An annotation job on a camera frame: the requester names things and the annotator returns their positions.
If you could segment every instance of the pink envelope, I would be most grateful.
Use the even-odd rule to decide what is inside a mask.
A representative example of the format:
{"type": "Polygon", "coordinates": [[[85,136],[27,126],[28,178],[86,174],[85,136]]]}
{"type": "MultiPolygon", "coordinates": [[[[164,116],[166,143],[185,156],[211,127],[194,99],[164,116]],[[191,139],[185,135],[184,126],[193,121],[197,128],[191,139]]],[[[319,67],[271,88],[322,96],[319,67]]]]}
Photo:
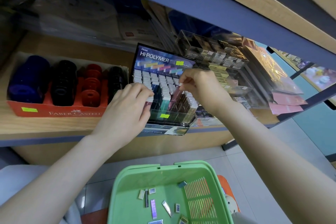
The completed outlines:
{"type": "Polygon", "coordinates": [[[273,99],[279,105],[306,105],[308,104],[301,96],[286,93],[272,92],[273,99]]]}
{"type": "Polygon", "coordinates": [[[302,107],[299,105],[278,105],[271,102],[268,102],[268,104],[272,113],[275,115],[303,111],[302,107]]]}

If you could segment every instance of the tiled floor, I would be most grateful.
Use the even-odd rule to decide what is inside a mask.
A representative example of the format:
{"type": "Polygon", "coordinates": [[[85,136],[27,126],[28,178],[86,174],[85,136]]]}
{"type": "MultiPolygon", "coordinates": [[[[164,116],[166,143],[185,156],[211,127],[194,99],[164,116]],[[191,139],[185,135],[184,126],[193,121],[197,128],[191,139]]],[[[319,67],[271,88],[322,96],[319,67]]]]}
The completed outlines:
{"type": "MultiPolygon", "coordinates": [[[[295,121],[288,120],[271,128],[271,131],[326,175],[335,178],[334,167],[295,121]]],[[[239,146],[226,152],[221,147],[214,147],[104,164],[82,189],[76,202],[82,214],[108,207],[114,179],[126,166],[152,163],[172,165],[174,162],[196,159],[207,161],[218,175],[228,180],[244,215],[259,224],[290,223],[239,146]]]]}

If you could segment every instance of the yellow price sticker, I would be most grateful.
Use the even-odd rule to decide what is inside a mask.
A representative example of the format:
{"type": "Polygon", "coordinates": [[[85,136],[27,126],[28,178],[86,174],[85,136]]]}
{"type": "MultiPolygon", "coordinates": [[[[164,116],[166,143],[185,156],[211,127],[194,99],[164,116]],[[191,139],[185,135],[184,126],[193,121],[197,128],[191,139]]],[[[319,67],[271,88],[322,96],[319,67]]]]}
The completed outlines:
{"type": "Polygon", "coordinates": [[[162,114],[160,115],[160,118],[169,118],[169,116],[170,116],[169,114],[163,114],[163,113],[162,113],[162,114]]]}
{"type": "Polygon", "coordinates": [[[38,112],[36,108],[21,107],[24,112],[38,112]]]}

